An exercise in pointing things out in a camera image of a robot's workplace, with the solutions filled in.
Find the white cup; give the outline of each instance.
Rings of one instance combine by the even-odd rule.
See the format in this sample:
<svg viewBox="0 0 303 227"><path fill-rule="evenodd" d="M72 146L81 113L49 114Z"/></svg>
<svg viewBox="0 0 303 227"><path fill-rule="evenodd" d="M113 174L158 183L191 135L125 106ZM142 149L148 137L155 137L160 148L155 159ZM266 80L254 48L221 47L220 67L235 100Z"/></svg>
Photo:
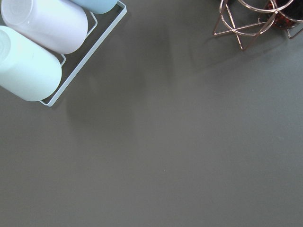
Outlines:
<svg viewBox="0 0 303 227"><path fill-rule="evenodd" d="M49 97L59 86L58 59L13 29L0 26L0 86L27 101Z"/></svg>
<svg viewBox="0 0 303 227"><path fill-rule="evenodd" d="M2 0L1 13L7 26L62 54L76 51L88 31L84 10L68 0Z"/></svg>
<svg viewBox="0 0 303 227"><path fill-rule="evenodd" d="M71 0L71 1L96 14L107 13L117 4L117 0Z"/></svg>

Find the gray surface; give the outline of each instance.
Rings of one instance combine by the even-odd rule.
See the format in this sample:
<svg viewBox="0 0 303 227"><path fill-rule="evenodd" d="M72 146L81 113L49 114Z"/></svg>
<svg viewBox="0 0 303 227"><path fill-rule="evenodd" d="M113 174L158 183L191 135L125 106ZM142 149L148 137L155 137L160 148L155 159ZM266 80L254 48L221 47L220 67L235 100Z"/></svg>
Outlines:
<svg viewBox="0 0 303 227"><path fill-rule="evenodd" d="M303 36L170 2L125 0L53 108L0 89L0 226L303 226Z"/></svg>

